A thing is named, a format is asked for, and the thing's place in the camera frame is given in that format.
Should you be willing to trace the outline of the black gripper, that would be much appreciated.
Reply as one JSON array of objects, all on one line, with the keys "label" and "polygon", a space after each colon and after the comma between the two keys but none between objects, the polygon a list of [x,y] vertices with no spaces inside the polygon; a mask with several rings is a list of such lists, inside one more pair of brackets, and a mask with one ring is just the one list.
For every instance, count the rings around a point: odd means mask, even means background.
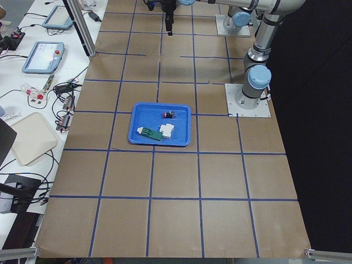
[{"label": "black gripper", "polygon": [[174,23],[174,11],[177,8],[176,0],[160,0],[161,9],[166,14],[165,16],[165,26],[168,36],[173,35],[173,23]]}]

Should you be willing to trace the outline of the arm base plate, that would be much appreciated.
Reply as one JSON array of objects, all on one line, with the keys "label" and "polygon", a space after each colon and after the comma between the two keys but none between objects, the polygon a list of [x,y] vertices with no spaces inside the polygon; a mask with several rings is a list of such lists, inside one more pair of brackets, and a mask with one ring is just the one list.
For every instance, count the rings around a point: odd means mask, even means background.
[{"label": "arm base plate", "polygon": [[225,84],[225,95],[229,117],[270,118],[270,109],[263,91],[259,98],[248,98],[243,94],[243,84]]},{"label": "arm base plate", "polygon": [[215,15],[217,35],[226,37],[250,37],[247,25],[237,27],[227,15]]}]

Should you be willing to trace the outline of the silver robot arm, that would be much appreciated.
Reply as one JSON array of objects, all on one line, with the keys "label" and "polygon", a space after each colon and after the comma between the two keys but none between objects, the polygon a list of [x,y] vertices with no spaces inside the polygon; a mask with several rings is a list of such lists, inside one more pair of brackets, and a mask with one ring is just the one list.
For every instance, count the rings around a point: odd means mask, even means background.
[{"label": "silver robot arm", "polygon": [[251,25],[252,12],[249,8],[229,6],[227,16],[223,22],[228,34],[233,36],[243,36],[241,32]]},{"label": "silver robot arm", "polygon": [[304,1],[206,1],[207,4],[224,4],[229,7],[225,28],[241,28],[248,24],[255,9],[263,10],[262,22],[255,33],[253,46],[244,57],[246,81],[235,95],[236,104],[242,109],[255,109],[261,95],[269,86],[271,72],[266,67],[270,56],[271,43],[286,15],[298,10]]}]

